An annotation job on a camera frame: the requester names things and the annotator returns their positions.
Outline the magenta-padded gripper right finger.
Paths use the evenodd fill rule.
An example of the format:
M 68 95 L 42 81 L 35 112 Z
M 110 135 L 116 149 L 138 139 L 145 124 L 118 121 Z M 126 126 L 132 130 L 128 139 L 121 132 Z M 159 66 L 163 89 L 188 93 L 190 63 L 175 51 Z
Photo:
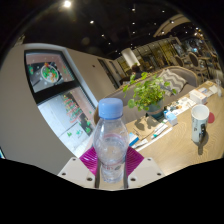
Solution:
M 165 174 L 151 157 L 144 157 L 135 149 L 129 147 L 125 161 L 124 186 L 126 189 L 143 187 Z

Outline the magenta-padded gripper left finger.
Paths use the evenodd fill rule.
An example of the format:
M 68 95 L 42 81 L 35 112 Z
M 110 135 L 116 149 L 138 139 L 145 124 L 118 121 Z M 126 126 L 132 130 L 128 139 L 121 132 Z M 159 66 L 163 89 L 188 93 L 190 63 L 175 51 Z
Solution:
M 72 157 L 58 176 L 84 188 L 97 186 L 98 157 L 91 147 L 79 158 Z

